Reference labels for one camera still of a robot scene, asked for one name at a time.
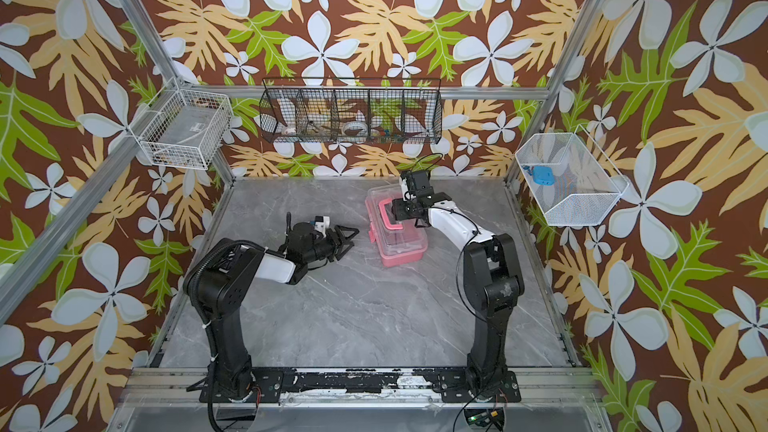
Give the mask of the pink plastic tool box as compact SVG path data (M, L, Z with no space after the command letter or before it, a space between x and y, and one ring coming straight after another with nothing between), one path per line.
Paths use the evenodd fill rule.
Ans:
M426 231L416 228L414 219L395 220L392 205L402 198L399 185L388 185L370 189L365 199L369 238L387 268L420 261L428 248Z

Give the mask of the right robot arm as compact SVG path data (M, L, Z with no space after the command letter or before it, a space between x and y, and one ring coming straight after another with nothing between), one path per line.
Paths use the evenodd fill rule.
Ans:
M388 233L409 233L408 238L400 240L400 246L405 247L424 238L425 228L434 228L456 246L458 294L475 319L464 388L475 399L489 400L500 395L517 401L517 382L508 369L505 347L509 320L525 292L525 284L511 236L495 234L477 224L448 194L434 190L430 173L425 170L405 171L397 185L370 190L365 205L370 239L379 247L387 266L412 262L423 255L421 248L386 252Z

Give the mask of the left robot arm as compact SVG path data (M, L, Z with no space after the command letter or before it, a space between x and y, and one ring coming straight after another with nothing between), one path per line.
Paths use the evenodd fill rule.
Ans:
M209 345L207 376L192 388L208 403L246 402L261 392L243 338L240 309L256 279L298 284L308 272L340 260L360 230L314 222L288 224L284 242L269 249L245 239L224 238L193 266L185 294Z

